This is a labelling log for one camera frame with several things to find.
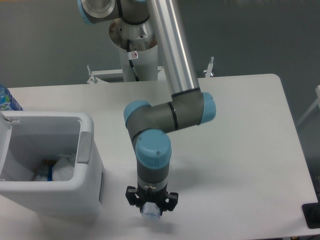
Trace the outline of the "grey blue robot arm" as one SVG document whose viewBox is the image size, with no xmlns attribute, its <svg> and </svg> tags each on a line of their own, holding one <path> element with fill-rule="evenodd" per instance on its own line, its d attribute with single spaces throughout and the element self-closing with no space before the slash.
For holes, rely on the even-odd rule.
<svg viewBox="0 0 320 240">
<path fill-rule="evenodd" d="M 159 49 L 171 101 L 128 104 L 125 127 L 137 163 L 137 186 L 125 196 L 142 215 L 160 217 L 173 211 L 179 199 L 168 192 L 172 145 L 168 133 L 212 121 L 216 105 L 202 92 L 188 50 L 178 3 L 175 0 L 80 0 L 79 12 L 88 24 L 111 21 L 109 35 L 124 52 L 122 68 L 128 81 L 147 81 L 156 75 L 156 60 L 138 57 Z"/>
</svg>

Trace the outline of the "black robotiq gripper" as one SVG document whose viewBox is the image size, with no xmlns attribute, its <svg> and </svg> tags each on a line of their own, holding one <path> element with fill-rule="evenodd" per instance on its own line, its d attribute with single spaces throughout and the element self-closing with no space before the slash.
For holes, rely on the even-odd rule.
<svg viewBox="0 0 320 240">
<path fill-rule="evenodd" d="M 140 213 L 145 203 L 155 203 L 160 209 L 161 216 L 163 212 L 172 212 L 179 200 L 179 194 L 177 192 L 167 192 L 166 186 L 158 191 L 145 190 L 140 186 L 137 188 L 127 186 L 125 197 L 131 206 L 139 209 Z"/>
</svg>

